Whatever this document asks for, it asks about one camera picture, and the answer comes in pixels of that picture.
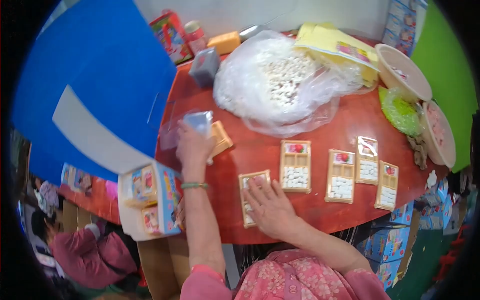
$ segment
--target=blue board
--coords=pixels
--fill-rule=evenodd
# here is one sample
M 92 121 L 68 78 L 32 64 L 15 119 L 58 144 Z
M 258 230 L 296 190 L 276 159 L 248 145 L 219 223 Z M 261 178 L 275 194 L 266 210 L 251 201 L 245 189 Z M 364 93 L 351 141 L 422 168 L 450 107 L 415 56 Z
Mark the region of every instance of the blue board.
M 63 162 L 55 160 L 42 147 L 32 144 L 28 169 L 35 176 L 60 186 Z
M 112 133 L 154 157 L 176 71 L 131 0 L 82 0 L 34 43 L 15 95 L 12 121 L 49 157 L 117 181 L 117 174 L 83 155 L 52 122 L 65 86 L 70 84 Z

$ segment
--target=person in pink jacket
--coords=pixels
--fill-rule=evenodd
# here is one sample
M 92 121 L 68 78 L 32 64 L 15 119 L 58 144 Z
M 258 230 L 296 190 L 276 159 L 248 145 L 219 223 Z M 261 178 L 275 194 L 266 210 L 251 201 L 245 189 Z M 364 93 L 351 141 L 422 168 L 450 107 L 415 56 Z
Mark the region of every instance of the person in pink jacket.
M 295 214 L 292 204 L 273 180 L 249 180 L 243 190 L 249 212 L 259 230 L 282 240 L 291 249 L 270 253 L 242 275 L 234 291 L 225 285 L 225 261 L 218 224 L 207 193 L 206 161 L 215 138 L 204 136 L 179 122 L 177 157 L 182 163 L 184 209 L 191 274 L 181 289 L 181 300 L 389 299 L 365 257 L 353 246 L 321 232 Z

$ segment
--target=plastic bowl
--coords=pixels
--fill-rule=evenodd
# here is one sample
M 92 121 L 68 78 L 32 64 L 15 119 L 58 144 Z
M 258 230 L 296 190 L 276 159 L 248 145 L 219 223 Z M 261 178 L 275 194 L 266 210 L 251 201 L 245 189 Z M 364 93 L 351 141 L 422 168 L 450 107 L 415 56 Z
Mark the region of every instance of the plastic bowl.
M 427 107 L 428 105 L 433 105 L 438 108 L 439 112 L 439 122 L 441 127 L 445 130 L 444 133 L 444 144 L 440 147 L 435 139 L 432 131 L 432 126 L 430 125 L 430 120 L 428 120 Z M 440 166 L 447 166 L 452 168 L 455 165 L 456 160 L 456 151 L 455 151 L 455 139 L 453 138 L 452 129 L 448 120 L 445 117 L 442 110 L 438 105 L 433 101 L 424 102 L 422 105 L 423 114 L 420 116 L 420 125 L 425 129 L 421 133 L 423 140 L 427 146 L 427 154 L 432 160 L 433 163 Z
M 418 99 L 430 101 L 432 88 L 417 65 L 408 56 L 399 50 L 385 44 L 375 45 L 378 56 L 379 75 L 385 85 L 390 89 L 398 87 L 402 91 L 405 101 L 415 103 Z M 408 83 L 395 73 L 392 67 L 408 75 Z

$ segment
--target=pink candy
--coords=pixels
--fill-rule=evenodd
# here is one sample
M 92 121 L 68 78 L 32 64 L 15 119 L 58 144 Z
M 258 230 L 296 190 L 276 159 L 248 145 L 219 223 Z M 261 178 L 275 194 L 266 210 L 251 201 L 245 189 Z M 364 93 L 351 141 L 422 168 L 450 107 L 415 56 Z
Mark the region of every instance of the pink candy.
M 427 117 L 432 127 L 433 136 L 437 141 L 437 144 L 442 147 L 444 144 L 444 133 L 445 129 L 442 128 L 439 121 L 439 108 L 434 107 L 433 105 L 428 105 L 427 107 Z

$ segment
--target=woman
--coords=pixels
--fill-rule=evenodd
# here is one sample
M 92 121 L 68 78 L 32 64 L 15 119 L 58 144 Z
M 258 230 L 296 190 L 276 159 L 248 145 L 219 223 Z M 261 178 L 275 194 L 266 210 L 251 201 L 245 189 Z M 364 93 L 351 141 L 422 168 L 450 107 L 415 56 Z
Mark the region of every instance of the woman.
M 48 181 L 31 176 L 30 184 L 38 200 L 38 206 L 48 216 L 52 216 L 54 210 L 63 210 L 65 198 L 58 194 L 58 188 Z
M 369 263 L 354 247 L 313 228 L 295 214 L 292 204 L 276 180 L 249 180 L 243 190 L 252 206 L 249 215 L 261 232 L 283 240 L 292 249 L 270 253 L 250 266 L 239 286 L 225 286 L 218 224 L 207 193 L 205 162 L 215 139 L 179 122 L 177 157 L 182 163 L 190 276 L 183 284 L 181 300 L 187 299 L 389 299 Z
M 140 277 L 133 275 L 140 267 L 137 244 L 121 228 L 109 224 L 104 233 L 101 222 L 88 224 L 74 232 L 59 232 L 55 216 L 36 210 L 32 231 L 49 247 L 66 277 L 77 290 L 98 289 L 115 284 L 126 292 L 135 291 Z

